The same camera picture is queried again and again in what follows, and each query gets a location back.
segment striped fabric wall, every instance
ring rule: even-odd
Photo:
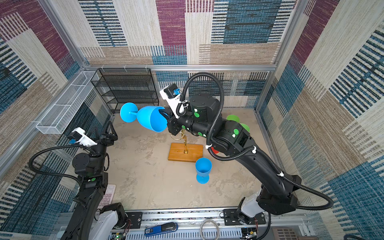
[[[2,1],[0,155],[78,69],[37,0]]]
[[[334,200],[307,214],[322,240],[383,239],[383,21],[382,0],[310,0],[260,110],[280,165]]]
[[[176,83],[179,88],[184,88],[188,78],[197,72],[179,72],[179,71],[156,71],[152,72],[155,84],[159,88],[167,87]],[[254,108],[257,104],[261,90],[264,86],[268,72],[248,72],[248,71],[229,71],[229,72],[211,72],[220,81],[224,87],[224,107],[225,108]],[[187,90],[186,97],[198,93],[210,93],[212,96],[220,99],[218,86],[213,81],[199,77],[193,81]]]
[[[296,7],[296,0],[51,3],[91,65],[272,64]],[[156,75],[160,89],[165,82],[186,81],[190,74]],[[226,78],[233,90],[226,93],[226,106],[253,107],[263,87],[255,80]]]
[[[38,134],[17,162],[0,181],[1,239],[48,239],[61,212],[68,212],[78,185],[68,178],[36,175],[28,167],[36,152],[69,144],[67,135],[76,127],[99,133],[109,120],[109,110],[92,90],[62,135]],[[42,154],[35,166],[43,171],[76,175],[72,159],[77,148],[59,149]]]
[[[25,130],[78,70],[68,49],[37,0],[2,0],[0,9],[0,155]],[[76,194],[70,179],[35,175],[28,168],[36,152],[68,144],[75,127],[101,131],[108,110],[91,92],[63,135],[37,134],[0,180],[0,239],[48,239],[60,212]],[[54,151],[36,167],[74,175],[77,149]]]

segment wooden board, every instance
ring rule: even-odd
[[[171,143],[168,160],[181,162],[196,162],[203,157],[203,145],[187,144],[188,153],[184,153],[184,143]]]

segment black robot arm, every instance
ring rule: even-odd
[[[184,94],[189,84],[200,76],[211,78],[218,84],[220,101],[208,93],[194,95],[190,97],[189,102],[185,101]],[[178,92],[175,91],[176,89],[178,87],[172,84],[164,91]],[[237,160],[245,166],[262,183],[262,190],[257,197],[257,202],[262,209],[269,213],[280,215],[294,211],[296,208],[324,210],[333,206],[333,201],[329,196],[301,185],[299,176],[289,175],[282,171],[256,145],[254,139],[241,124],[236,121],[222,119],[223,100],[224,94],[221,82],[210,73],[197,73],[190,77],[184,85],[176,111],[167,107],[160,110],[160,113],[167,119],[168,131],[171,134],[176,135],[181,129],[185,129],[195,136],[205,137],[207,139],[206,148],[214,158],[220,161]],[[179,114],[181,107],[184,108],[184,111]],[[224,153],[227,157],[216,155],[211,147]],[[297,205],[298,200],[293,195],[293,192],[297,189],[303,189],[318,195],[326,199],[328,203],[316,207]]]

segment white wire basket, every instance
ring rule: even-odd
[[[99,76],[93,71],[83,71],[62,96],[43,116],[36,128],[43,134],[63,134],[84,100],[93,88],[91,79]]]

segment metal plate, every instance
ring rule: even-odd
[[[237,209],[224,209],[223,210],[224,222],[225,222],[226,226],[242,225],[233,216],[234,213],[236,212],[236,210]],[[262,213],[262,212],[257,214],[255,216],[255,218],[256,218],[258,224],[265,224],[266,223],[264,213]],[[255,224],[256,224],[255,220],[252,220],[251,225],[255,225]]]

